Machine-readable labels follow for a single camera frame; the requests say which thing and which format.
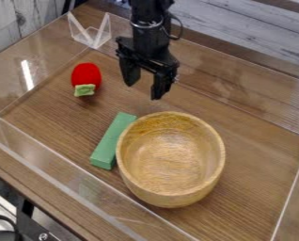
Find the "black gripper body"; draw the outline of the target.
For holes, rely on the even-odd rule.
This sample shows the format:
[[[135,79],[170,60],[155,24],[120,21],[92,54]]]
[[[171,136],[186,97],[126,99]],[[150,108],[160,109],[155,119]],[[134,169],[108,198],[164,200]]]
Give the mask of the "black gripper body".
[[[150,56],[135,49],[132,38],[118,37],[116,43],[116,54],[119,59],[131,59],[136,62],[140,69],[147,70],[152,74],[156,72],[178,72],[180,62],[172,56],[167,48],[163,48],[152,56]]]

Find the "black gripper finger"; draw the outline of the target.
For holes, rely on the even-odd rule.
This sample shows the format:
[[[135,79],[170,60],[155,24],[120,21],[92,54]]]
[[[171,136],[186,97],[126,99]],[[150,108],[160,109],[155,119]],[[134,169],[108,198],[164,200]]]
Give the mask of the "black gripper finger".
[[[123,81],[128,87],[132,87],[140,79],[140,67],[135,61],[127,58],[119,60],[119,66]]]
[[[151,99],[159,100],[162,96],[170,91],[172,84],[175,83],[178,73],[156,72],[154,75],[154,85],[151,87]]]

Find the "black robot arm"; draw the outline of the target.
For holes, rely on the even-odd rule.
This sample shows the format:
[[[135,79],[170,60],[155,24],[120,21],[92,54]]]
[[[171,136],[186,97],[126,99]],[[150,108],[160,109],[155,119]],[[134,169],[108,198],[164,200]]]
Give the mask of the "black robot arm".
[[[140,70],[154,74],[151,99],[159,100],[176,81],[180,62],[170,53],[170,41],[182,38],[171,35],[171,22],[180,19],[170,12],[175,0],[128,0],[132,37],[116,37],[122,76],[128,87],[140,79]]]

